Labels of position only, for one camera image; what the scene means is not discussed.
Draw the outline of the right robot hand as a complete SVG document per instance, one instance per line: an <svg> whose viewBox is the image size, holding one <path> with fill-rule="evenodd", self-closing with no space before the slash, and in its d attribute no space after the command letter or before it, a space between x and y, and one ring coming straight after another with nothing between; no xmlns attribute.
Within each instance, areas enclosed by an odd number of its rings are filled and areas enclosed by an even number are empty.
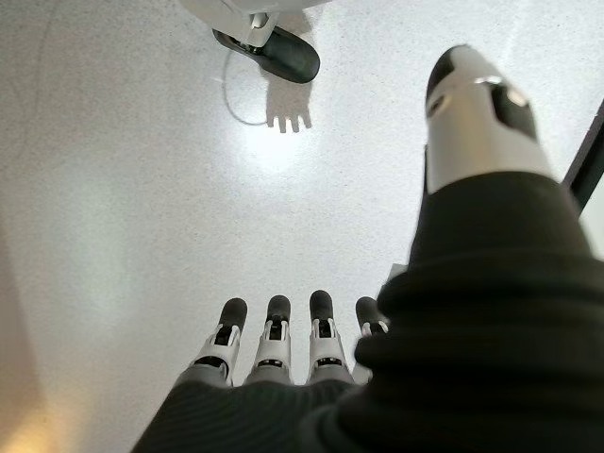
<svg viewBox="0 0 604 453"><path fill-rule="evenodd" d="M406 270L359 340L363 385L227 390L194 365L138 452L599 452L603 264L551 175L528 100L477 50L426 94L422 205Z"/></svg>

